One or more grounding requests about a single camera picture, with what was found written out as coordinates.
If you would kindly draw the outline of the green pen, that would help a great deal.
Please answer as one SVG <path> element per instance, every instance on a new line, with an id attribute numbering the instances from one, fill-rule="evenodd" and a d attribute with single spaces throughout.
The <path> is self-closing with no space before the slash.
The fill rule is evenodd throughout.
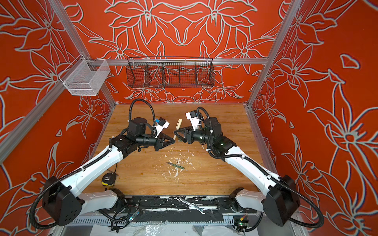
<path id="1" fill-rule="evenodd" d="M 174 163 L 171 163 L 171 162 L 166 162 L 168 165 L 171 165 L 175 168 L 178 168 L 178 169 L 181 169 L 181 170 L 185 170 L 185 167 L 183 166 L 180 166 L 180 165 L 177 165 L 177 164 L 174 164 Z"/>

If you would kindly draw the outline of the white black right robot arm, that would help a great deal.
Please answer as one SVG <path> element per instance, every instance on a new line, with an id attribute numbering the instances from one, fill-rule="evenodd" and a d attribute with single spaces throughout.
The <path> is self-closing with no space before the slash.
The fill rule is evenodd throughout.
<path id="1" fill-rule="evenodd" d="M 240 189 L 234 199 L 242 208 L 251 208 L 264 213 L 274 224 L 283 226 L 288 221 L 306 228 L 317 229 L 324 225 L 320 208 L 309 198 L 299 193 L 294 180 L 269 171 L 250 158 L 237 144 L 223 135 L 221 124 L 211 117 L 203 107 L 186 113 L 191 125 L 178 129 L 174 134 L 184 143 L 199 142 L 206 145 L 206 152 L 235 167 L 260 191 L 259 194 Z M 306 202 L 316 212 L 318 220 L 306 223 L 293 218 L 293 214 Z"/>

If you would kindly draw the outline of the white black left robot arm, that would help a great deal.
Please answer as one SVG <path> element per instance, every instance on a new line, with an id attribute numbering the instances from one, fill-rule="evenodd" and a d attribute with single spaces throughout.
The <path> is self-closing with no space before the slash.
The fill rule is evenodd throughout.
<path id="1" fill-rule="evenodd" d="M 169 122 L 155 115 L 152 117 L 152 124 L 145 118 L 133 118 L 130 108 L 128 127 L 111 137 L 104 150 L 72 172 L 46 181 L 31 205 L 29 223 L 35 229 L 46 230 L 57 225 L 66 226 L 78 216 L 92 211 L 104 214 L 106 209 L 124 207 L 127 204 L 125 195 L 116 188 L 90 194 L 83 191 L 108 168 L 133 152 L 148 147 L 159 151 L 175 143 L 173 138 L 163 133 Z"/>

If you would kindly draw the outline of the yellow black tape measure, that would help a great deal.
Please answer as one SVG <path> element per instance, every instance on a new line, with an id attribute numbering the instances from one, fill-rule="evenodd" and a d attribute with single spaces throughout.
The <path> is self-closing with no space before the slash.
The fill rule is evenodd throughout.
<path id="1" fill-rule="evenodd" d="M 105 187 L 109 186 L 112 187 L 115 185 L 115 181 L 117 178 L 116 173 L 107 173 L 101 179 L 101 184 Z"/>

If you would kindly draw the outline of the silver wrench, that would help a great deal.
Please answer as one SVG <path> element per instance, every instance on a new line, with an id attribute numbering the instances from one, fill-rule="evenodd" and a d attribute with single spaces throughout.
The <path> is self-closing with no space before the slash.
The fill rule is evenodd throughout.
<path id="1" fill-rule="evenodd" d="M 193 203 L 190 203 L 190 202 L 188 202 L 186 199 L 181 198 L 180 196 L 176 196 L 176 200 L 178 200 L 178 201 L 180 201 L 180 202 L 182 202 L 182 203 L 188 205 L 188 206 L 191 207 L 192 209 L 195 209 L 195 210 L 199 211 L 201 214 L 205 214 L 205 209 L 204 209 L 204 208 L 199 207 L 199 206 L 197 206 L 197 205 L 195 205 L 195 204 L 193 204 Z"/>

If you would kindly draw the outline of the clear plastic bin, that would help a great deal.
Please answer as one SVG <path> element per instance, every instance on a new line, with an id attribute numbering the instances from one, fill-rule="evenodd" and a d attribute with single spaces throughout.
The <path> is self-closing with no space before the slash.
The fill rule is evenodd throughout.
<path id="1" fill-rule="evenodd" d="M 89 65 L 87 60 L 78 60 L 59 77 L 63 86 L 73 96 L 96 96 L 110 73 L 106 60 L 99 65 Z"/>

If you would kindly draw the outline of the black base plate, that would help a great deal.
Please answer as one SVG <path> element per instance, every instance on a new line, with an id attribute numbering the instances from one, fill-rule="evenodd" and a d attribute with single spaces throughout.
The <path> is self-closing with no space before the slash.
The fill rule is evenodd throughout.
<path id="1" fill-rule="evenodd" d="M 205 209 L 205 213 L 257 213 L 250 208 L 242 208 L 235 199 L 229 196 L 180 196 L 188 202 Z M 175 195 L 168 196 L 125 196 L 121 204 L 131 206 L 132 210 L 145 211 L 182 211 L 194 210 L 188 205 L 176 200 Z"/>

